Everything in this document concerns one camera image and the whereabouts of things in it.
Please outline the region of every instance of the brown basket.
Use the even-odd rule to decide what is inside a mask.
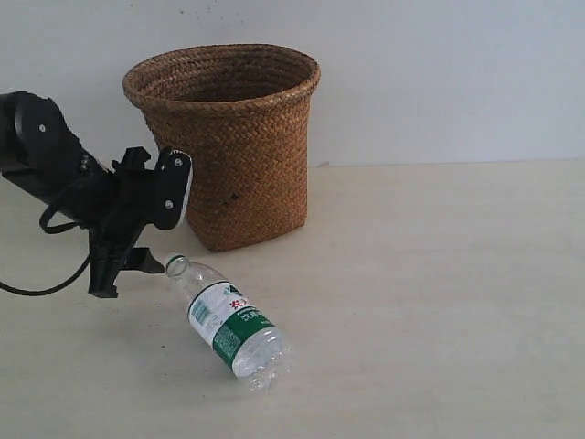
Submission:
[[[273,45],[218,45],[148,59],[122,82],[159,148],[193,158],[186,218],[225,251],[304,225],[307,123],[317,62]]]

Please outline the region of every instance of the bottle label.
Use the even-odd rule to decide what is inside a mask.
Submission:
[[[231,367],[248,338],[273,324],[233,284],[203,290],[189,307],[189,323]]]

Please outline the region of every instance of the green label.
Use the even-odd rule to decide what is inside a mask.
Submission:
[[[213,350],[231,367],[239,348],[248,338],[273,324],[254,306],[232,314],[213,338]]]

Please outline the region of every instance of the basket rim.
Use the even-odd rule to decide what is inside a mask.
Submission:
[[[193,53],[205,52],[215,49],[237,50],[270,50],[280,52],[284,55],[294,55],[306,62],[310,73],[305,80],[298,85],[267,94],[257,98],[238,101],[176,101],[172,99],[156,98],[147,93],[136,90],[135,82],[141,70],[156,65],[158,62],[167,59],[190,56]],[[311,56],[299,50],[274,44],[248,43],[248,44],[215,44],[194,46],[191,48],[178,48],[154,55],[134,65],[126,72],[122,79],[122,89],[126,98],[142,111],[163,111],[163,112],[201,112],[206,116],[214,114],[225,115],[227,113],[242,113],[254,111],[268,111],[274,107],[281,106],[287,102],[299,101],[313,94],[321,79],[321,68],[319,63]]]

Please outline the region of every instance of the wicker basket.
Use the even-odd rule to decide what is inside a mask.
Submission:
[[[307,123],[317,62],[273,45],[217,45],[148,59],[122,82],[159,148],[191,155],[186,219],[211,251],[304,225]]]

